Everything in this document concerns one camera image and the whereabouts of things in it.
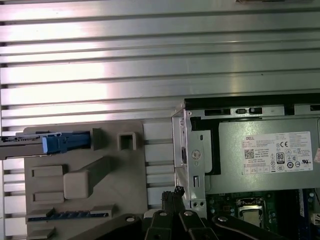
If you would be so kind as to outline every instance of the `metal frame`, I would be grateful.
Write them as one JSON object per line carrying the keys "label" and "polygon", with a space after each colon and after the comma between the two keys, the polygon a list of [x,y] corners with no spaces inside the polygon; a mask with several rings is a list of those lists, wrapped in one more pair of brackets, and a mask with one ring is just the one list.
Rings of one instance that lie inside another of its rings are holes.
{"label": "metal frame", "polygon": [[187,208],[206,218],[205,173],[212,168],[211,134],[209,130],[192,131],[191,115],[183,109],[172,117],[175,180],[177,186],[185,186]]}

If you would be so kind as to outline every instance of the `80 plus logo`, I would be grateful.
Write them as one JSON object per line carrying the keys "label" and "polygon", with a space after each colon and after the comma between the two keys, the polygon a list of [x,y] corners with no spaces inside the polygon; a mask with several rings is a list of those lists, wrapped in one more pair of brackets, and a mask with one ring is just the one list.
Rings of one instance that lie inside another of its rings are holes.
{"label": "80 plus logo", "polygon": [[275,158],[277,164],[285,164],[285,154],[283,152],[277,152]]}

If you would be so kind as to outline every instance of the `barcode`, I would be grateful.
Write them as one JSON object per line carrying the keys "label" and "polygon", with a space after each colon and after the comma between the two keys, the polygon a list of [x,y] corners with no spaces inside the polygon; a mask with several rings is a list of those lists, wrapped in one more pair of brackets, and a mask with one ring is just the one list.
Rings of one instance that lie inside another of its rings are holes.
{"label": "barcode", "polygon": [[254,159],[255,150],[254,149],[245,149],[244,150],[244,159]]}

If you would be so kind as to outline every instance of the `power supply label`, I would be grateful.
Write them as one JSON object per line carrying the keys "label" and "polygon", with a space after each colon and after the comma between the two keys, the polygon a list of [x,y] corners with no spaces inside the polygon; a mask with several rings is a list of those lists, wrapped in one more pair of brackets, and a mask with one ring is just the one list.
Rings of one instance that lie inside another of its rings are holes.
{"label": "power supply label", "polygon": [[313,170],[309,131],[248,135],[242,149],[245,175]]}

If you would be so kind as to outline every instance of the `blue connector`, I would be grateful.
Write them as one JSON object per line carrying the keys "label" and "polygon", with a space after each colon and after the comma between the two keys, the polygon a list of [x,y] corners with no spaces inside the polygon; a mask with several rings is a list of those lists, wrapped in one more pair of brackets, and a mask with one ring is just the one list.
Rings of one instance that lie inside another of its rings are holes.
{"label": "blue connector", "polygon": [[44,154],[64,154],[69,150],[90,148],[90,132],[55,132],[42,136]]}

